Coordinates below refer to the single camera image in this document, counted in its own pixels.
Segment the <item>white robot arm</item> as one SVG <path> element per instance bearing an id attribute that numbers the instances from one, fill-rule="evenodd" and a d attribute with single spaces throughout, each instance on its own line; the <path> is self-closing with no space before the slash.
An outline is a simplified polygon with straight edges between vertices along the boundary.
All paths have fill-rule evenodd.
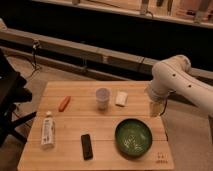
<path id="1" fill-rule="evenodd" d="M 213 117 L 213 86 L 192 77 L 190 69 L 191 62 L 184 55 L 156 62 L 152 67 L 153 79 L 146 88 L 147 94 L 152 101 L 160 102 L 175 91 Z"/>

